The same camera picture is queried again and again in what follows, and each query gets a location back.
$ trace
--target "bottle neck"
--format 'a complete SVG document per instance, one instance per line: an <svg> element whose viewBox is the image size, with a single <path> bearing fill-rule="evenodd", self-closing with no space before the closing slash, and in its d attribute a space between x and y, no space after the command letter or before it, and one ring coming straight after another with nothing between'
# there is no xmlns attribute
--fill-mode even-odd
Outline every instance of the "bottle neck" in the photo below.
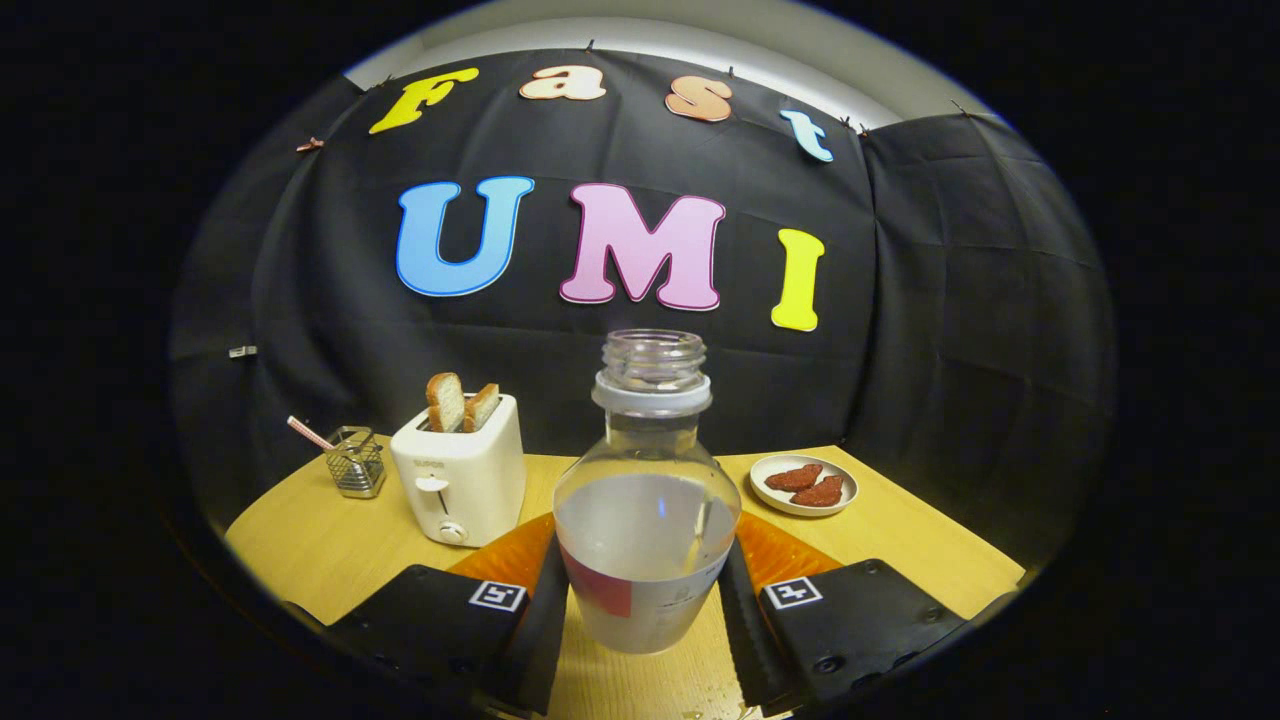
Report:
<svg viewBox="0 0 1280 720"><path fill-rule="evenodd" d="M678 455L698 445L698 414L678 418L637 418L604 413L604 439L616 451Z"/></svg>

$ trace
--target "straw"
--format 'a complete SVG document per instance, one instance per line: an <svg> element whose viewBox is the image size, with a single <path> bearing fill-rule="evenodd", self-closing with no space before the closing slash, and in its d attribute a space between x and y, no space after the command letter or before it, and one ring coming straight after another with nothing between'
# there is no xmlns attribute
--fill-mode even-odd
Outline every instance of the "straw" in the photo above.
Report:
<svg viewBox="0 0 1280 720"><path fill-rule="evenodd" d="M323 437L317 436L315 433L315 430L312 430L311 428L303 425L302 420L298 420L293 415L289 415L289 419L287 420L287 423L289 424L291 428L293 428L294 430L298 430L298 434L301 434L302 437L305 437L305 438L310 439L311 442L316 443L317 446L320 446L321 450L333 450L333 446L329 445L329 441L326 441Z"/></svg>

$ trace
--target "light blue letter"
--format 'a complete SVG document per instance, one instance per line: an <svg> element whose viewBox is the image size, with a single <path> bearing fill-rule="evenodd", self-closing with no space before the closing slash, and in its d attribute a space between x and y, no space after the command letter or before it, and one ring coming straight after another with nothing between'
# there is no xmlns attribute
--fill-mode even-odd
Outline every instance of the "light blue letter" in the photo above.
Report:
<svg viewBox="0 0 1280 720"><path fill-rule="evenodd" d="M796 142L800 143L800 147L805 149L805 152L823 163L829 163L835 159L831 150L818 145L818 138L827 137L827 133L820 127L813 124L809 115L799 110L782 110L782 117L791 120L791 132L795 133Z"/></svg>
<svg viewBox="0 0 1280 720"><path fill-rule="evenodd" d="M531 190L534 181L524 177L489 178L476 186L476 195L485 199L484 228L480 250L463 263L440 258L444 208L462 188L453 182L433 182L406 190L399 199L404 219L396 247L401 282L431 297L470 295L492 284L511 263L520 199Z"/></svg>

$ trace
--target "liquid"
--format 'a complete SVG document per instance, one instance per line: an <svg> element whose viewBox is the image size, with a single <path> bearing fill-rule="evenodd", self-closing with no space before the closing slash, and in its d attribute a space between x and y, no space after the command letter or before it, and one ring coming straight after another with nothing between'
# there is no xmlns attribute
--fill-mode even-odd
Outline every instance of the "liquid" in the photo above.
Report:
<svg viewBox="0 0 1280 720"><path fill-rule="evenodd" d="M673 646L707 600L736 520L700 483L672 475L614 475L570 496L556 528L588 634L621 652Z"/></svg>

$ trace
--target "pink letter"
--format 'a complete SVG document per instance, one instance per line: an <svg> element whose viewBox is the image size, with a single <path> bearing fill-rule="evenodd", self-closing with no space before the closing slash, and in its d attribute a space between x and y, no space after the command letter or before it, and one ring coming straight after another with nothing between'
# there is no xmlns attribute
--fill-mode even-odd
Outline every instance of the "pink letter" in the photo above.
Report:
<svg viewBox="0 0 1280 720"><path fill-rule="evenodd" d="M712 261L716 224L724 218L723 205L686 195L649 232L625 187L580 184L570 197L582 206L582 233L573 277L561 283L561 297L584 304L613 300L616 288L604 278L605 254L612 252L632 302L649 292L669 258L658 302L681 310L714 310L719 305L719 293L712 284Z"/></svg>

